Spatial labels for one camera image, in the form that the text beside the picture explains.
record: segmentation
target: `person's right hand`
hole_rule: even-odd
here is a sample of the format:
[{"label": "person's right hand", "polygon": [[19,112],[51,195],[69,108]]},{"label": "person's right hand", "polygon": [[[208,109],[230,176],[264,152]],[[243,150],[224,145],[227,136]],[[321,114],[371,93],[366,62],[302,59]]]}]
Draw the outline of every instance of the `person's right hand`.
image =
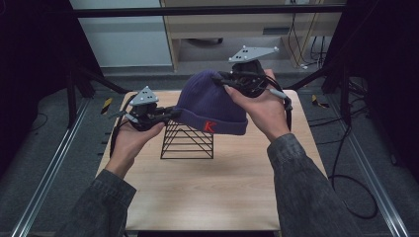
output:
[{"label": "person's right hand", "polygon": [[225,91],[233,102],[243,108],[255,125],[272,142],[276,138],[290,133],[282,99],[266,90],[257,98],[248,98],[232,87],[225,86]]}]

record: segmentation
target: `metal frame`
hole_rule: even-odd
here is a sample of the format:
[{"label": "metal frame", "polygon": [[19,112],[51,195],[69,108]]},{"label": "metal frame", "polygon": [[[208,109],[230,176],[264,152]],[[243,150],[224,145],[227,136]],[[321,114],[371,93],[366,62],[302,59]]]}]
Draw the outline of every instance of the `metal frame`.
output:
[{"label": "metal frame", "polygon": [[53,17],[110,18],[189,15],[279,14],[279,13],[334,13],[356,10],[346,4],[307,5],[252,5],[252,6],[204,6],[164,8],[84,9],[46,12]]},{"label": "metal frame", "polygon": [[55,179],[55,176],[58,173],[59,168],[62,164],[62,161],[64,160],[65,155],[67,154],[67,151],[70,148],[70,145],[77,133],[80,123],[86,114],[86,110],[89,106],[90,100],[91,99],[82,99],[81,105],[77,113],[78,117],[74,124],[71,127],[69,127],[65,132],[64,137],[62,138],[51,162],[49,163],[48,168],[46,169],[42,177],[40,184],[37,187],[37,190],[32,196],[31,201],[25,209],[25,212],[23,213],[23,215],[21,216],[21,218],[19,219],[18,223],[15,225],[12,231],[13,237],[24,237],[28,235],[32,227],[32,224],[34,223],[34,220],[41,209],[43,201],[45,200],[46,195],[48,194],[49,188],[51,187]]},{"label": "metal frame", "polygon": [[[336,115],[339,115],[337,99],[333,95],[326,96],[330,102],[331,108],[334,110]],[[342,128],[345,129],[346,124],[344,121],[340,121]],[[406,237],[410,236],[409,232],[404,225],[403,220],[401,219],[398,211],[394,207],[391,198],[389,197],[387,191],[383,187],[381,181],[379,180],[376,172],[371,166],[366,154],[363,151],[360,143],[358,142],[357,136],[354,133],[350,133],[348,136],[350,142],[350,147],[354,152],[354,158],[357,161],[361,172],[366,179],[366,182],[371,190],[371,193],[376,197],[379,210],[384,218],[385,222],[388,225],[389,230],[393,236],[397,237]]]}]

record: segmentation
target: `white cabinet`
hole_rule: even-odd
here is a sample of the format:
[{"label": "white cabinet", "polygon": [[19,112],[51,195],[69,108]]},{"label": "white cabinet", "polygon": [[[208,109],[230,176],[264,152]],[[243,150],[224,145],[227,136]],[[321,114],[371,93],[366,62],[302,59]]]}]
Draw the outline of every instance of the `white cabinet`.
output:
[{"label": "white cabinet", "polygon": [[[158,0],[70,0],[74,9],[160,7]],[[162,17],[79,19],[105,74],[172,68]]]}]

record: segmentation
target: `person's left hand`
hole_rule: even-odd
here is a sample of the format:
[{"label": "person's left hand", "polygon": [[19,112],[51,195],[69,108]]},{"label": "person's left hand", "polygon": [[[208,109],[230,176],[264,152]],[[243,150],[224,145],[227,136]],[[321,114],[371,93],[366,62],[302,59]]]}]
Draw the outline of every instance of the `person's left hand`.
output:
[{"label": "person's left hand", "polygon": [[122,121],[122,124],[114,152],[105,169],[123,179],[139,151],[148,140],[160,133],[164,122],[156,124],[147,131],[136,130],[126,119]]}]

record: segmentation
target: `hand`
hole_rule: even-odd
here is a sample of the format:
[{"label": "hand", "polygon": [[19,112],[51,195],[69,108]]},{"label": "hand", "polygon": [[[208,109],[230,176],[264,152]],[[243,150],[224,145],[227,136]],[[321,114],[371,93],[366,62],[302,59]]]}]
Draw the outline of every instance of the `hand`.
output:
[{"label": "hand", "polygon": [[[275,78],[272,70],[265,70],[265,73]],[[255,125],[271,142],[284,134],[290,133],[282,99],[268,90],[257,98],[245,97],[239,91],[228,86],[225,86],[225,91],[234,103],[249,114]]]},{"label": "hand", "polygon": [[114,153],[105,169],[123,179],[145,143],[158,135],[163,127],[164,123],[160,122],[150,130],[138,131],[124,119],[115,142]]}]

